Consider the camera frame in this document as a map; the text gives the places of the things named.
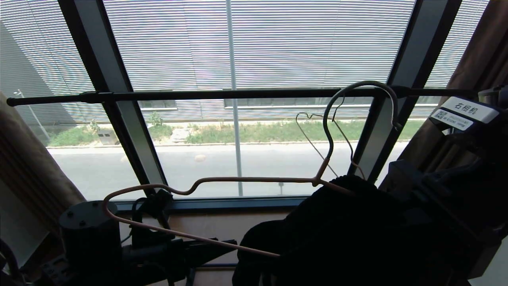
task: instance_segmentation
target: curtain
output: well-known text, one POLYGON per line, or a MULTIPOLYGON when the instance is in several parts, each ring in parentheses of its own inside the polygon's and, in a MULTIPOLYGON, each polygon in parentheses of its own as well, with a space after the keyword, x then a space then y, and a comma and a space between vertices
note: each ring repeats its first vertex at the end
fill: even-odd
MULTIPOLYGON (((457 66, 449 89, 486 90, 508 83, 508 1, 490 1, 457 66)), ((427 120, 399 157, 425 173, 469 164, 476 156, 447 143, 427 120)))
POLYGON ((59 237, 58 218, 85 198, 1 92, 0 122, 0 179, 59 237))

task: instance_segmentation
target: utility box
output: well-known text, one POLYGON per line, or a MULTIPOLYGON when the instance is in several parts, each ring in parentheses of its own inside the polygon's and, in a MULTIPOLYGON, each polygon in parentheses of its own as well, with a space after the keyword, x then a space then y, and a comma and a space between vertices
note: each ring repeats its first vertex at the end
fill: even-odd
POLYGON ((114 130, 106 129, 97 131, 97 135, 101 140, 102 145, 116 145, 118 144, 118 138, 114 130))

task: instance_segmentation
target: label sticker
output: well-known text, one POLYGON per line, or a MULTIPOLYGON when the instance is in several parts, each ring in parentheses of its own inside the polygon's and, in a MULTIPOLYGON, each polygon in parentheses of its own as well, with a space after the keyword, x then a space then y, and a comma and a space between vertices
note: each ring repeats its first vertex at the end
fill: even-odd
POLYGON ((441 107, 483 123, 491 122, 499 114, 495 109, 458 97, 450 97, 441 107))
POLYGON ((473 125, 473 121, 442 109, 436 110, 431 117, 462 131, 473 125))

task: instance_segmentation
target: black garment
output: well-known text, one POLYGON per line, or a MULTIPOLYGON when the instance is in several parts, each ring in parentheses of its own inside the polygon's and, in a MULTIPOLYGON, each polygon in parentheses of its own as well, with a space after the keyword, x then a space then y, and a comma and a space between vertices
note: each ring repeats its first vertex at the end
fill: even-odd
POLYGON ((284 220, 251 228, 240 245, 281 257, 239 251, 234 286, 259 285, 261 273, 274 275, 277 286, 410 285, 430 250, 421 243, 428 226, 406 225, 400 204, 357 176, 331 183, 357 195, 321 187, 284 220))

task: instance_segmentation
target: road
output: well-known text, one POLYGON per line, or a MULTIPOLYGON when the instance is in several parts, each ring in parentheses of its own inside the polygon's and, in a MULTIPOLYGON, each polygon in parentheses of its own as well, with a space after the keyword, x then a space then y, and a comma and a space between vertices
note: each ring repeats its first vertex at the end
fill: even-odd
MULTIPOLYGON (((389 161, 396 160, 406 142, 399 142, 389 161)), ((322 154, 327 144, 316 146, 322 154)), ((234 146, 178 146, 157 147, 170 186, 187 190, 202 177, 236 176, 234 146)), ((112 191, 138 185, 139 182, 122 148, 50 149, 63 172, 74 182, 88 200, 103 199, 112 191)), ((341 176, 350 165, 350 150, 345 143, 335 144, 331 167, 341 176)), ((242 175, 270 177, 313 177, 322 160, 310 144, 242 145, 242 175)), ((380 178, 388 171, 386 165, 380 178)), ((328 168, 324 179, 334 178, 328 168)), ((310 184, 243 183, 244 196, 303 195, 316 190, 310 184)), ((118 199, 136 199, 142 191, 119 196, 118 199)), ((201 185, 189 196, 176 197, 227 197, 238 196, 238 183, 211 182, 201 185)))

